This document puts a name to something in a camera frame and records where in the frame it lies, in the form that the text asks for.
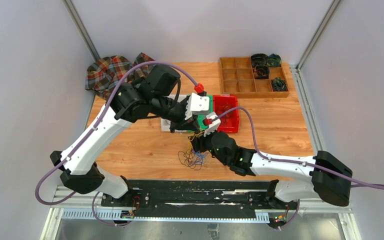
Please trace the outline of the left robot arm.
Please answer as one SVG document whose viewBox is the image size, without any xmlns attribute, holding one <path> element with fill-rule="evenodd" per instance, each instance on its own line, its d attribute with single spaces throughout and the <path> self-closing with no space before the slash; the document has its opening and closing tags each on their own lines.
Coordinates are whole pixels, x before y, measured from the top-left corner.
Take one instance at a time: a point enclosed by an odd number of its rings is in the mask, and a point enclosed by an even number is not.
<svg viewBox="0 0 384 240">
<path fill-rule="evenodd" d="M 62 184 L 79 194 L 99 191 L 112 196 L 120 206 L 129 206 L 133 193 L 126 179 L 113 175 L 98 166 L 97 157 L 124 130 L 137 120 L 153 114 L 174 124 L 196 130 L 188 125 L 186 102 L 169 98 L 179 86 L 180 74 L 169 65 L 156 64 L 145 77 L 127 81 L 125 74 L 118 82 L 98 117 L 67 149 L 54 151 L 50 158 L 60 169 Z"/>
</svg>

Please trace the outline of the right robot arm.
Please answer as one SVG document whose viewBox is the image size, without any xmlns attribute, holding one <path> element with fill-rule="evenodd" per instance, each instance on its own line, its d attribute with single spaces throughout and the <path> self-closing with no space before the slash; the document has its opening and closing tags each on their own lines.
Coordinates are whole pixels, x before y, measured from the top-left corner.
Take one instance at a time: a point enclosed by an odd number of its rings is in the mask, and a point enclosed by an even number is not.
<svg viewBox="0 0 384 240">
<path fill-rule="evenodd" d="M 315 156 L 285 156 L 244 148 L 225 132 L 190 136 L 195 152 L 209 152 L 240 176 L 276 176 L 266 193 L 266 203 L 274 209 L 294 200 L 320 198 L 347 207 L 350 203 L 352 170 L 328 151 Z"/>
</svg>

